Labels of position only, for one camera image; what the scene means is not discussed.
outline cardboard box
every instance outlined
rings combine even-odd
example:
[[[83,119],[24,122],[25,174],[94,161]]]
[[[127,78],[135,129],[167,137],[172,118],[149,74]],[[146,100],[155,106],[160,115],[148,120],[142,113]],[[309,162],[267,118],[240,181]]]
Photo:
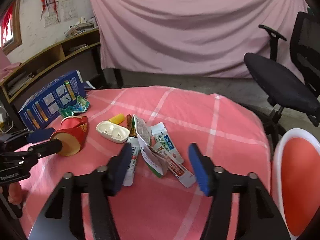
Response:
[[[19,115],[30,131],[43,129],[60,115],[59,108],[74,105],[78,95],[86,97],[80,72],[74,70],[31,96],[23,104]]]

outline red decoration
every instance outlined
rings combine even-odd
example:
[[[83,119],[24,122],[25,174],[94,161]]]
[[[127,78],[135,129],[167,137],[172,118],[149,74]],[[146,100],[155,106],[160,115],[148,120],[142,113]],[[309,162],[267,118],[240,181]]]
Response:
[[[7,39],[7,35],[9,33],[9,23],[10,23],[10,19],[12,18],[12,10],[13,10],[13,3],[8,8],[2,20],[1,31],[2,31],[2,38],[4,39],[4,41]]]
[[[47,6],[48,7],[48,10],[49,10],[49,3],[47,0],[41,0],[42,2],[42,12],[41,12],[41,19],[42,19],[42,14],[45,10],[45,7]],[[57,19],[58,19],[58,11],[57,11],[57,4],[56,4],[56,0],[53,0],[53,3],[54,3],[54,11],[56,12],[57,14]]]

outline chair armrest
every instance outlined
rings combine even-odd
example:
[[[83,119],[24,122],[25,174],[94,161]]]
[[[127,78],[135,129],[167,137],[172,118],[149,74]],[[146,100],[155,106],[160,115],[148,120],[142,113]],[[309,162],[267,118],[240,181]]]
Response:
[[[264,29],[267,31],[267,33],[270,36],[269,44],[270,44],[270,59],[273,61],[277,61],[277,55],[278,55],[278,40],[282,39],[284,41],[287,41],[286,37],[281,35],[279,32],[275,31],[274,29],[260,24],[258,26],[261,29]]]
[[[319,116],[312,116],[312,115],[307,115],[307,116],[315,127],[319,127],[319,123],[320,123]]]

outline paper packaging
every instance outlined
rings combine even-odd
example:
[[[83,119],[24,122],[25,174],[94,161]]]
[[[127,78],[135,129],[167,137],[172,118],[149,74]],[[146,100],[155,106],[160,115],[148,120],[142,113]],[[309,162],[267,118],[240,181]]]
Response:
[[[129,168],[128,168],[127,173],[124,177],[124,181],[123,181],[122,185],[128,187],[128,186],[131,186],[133,183],[134,169],[135,169],[135,166],[137,163],[137,158],[138,158],[138,154],[140,151],[140,145],[139,145],[138,139],[135,137],[129,137],[127,142],[131,144],[132,155],[131,155],[131,161],[129,164]]]
[[[196,182],[196,176],[194,176],[181,163],[179,163],[160,142],[157,142],[153,148],[166,159],[166,161],[169,163],[169,170],[185,187],[191,187]]]
[[[167,129],[165,128],[163,122],[160,122],[154,126],[151,126],[152,135],[155,137],[157,143],[161,145],[172,154],[172,156],[179,162],[184,163],[184,159],[181,157],[180,153],[174,146]]]
[[[78,153],[84,144],[88,131],[86,116],[68,116],[61,121],[61,129],[55,131],[50,139],[59,139],[62,149],[61,156],[71,156]]]
[[[137,137],[140,145],[141,155],[151,171],[158,177],[161,178],[167,170],[161,166],[157,157],[149,149],[149,143],[151,139],[151,129],[146,123],[138,118],[135,114],[133,115],[134,124],[136,127]]]
[[[68,106],[65,109],[59,108],[59,113],[62,118],[66,118],[68,116],[74,116],[76,114],[85,113],[89,107],[89,101],[85,100],[81,96],[77,96],[77,103],[73,106]]]

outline window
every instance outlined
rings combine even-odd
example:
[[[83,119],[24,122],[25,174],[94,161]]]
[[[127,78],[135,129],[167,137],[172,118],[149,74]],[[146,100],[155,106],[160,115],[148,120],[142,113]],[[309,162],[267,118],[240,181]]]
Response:
[[[8,9],[6,21],[8,30],[3,26],[4,20],[0,23],[0,47],[6,55],[22,44],[19,10],[20,0],[15,0]]]

